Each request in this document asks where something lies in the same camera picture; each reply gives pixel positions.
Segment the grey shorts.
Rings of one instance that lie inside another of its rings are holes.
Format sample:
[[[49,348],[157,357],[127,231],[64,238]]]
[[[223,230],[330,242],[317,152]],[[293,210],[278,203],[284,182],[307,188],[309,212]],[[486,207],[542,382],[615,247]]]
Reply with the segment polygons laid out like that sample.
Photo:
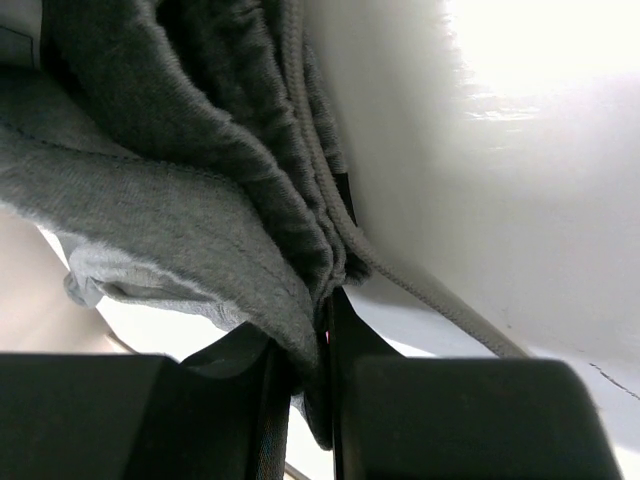
[[[300,1],[5,1],[1,203],[59,239],[64,285],[258,327],[330,448],[323,313],[373,272],[493,353],[525,350],[428,274],[384,261],[346,162]]]

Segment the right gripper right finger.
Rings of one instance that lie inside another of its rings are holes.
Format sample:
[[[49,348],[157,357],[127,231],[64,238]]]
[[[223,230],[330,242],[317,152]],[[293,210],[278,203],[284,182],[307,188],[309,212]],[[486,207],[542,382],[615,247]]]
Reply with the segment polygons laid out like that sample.
[[[339,479],[617,479],[594,402],[557,360],[410,358],[326,308]]]

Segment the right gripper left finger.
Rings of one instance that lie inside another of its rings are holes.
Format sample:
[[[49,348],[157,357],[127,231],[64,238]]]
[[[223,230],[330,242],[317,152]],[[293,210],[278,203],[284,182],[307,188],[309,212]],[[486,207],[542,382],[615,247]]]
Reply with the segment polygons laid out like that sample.
[[[291,372],[244,324],[162,355],[5,354],[5,479],[279,479]]]

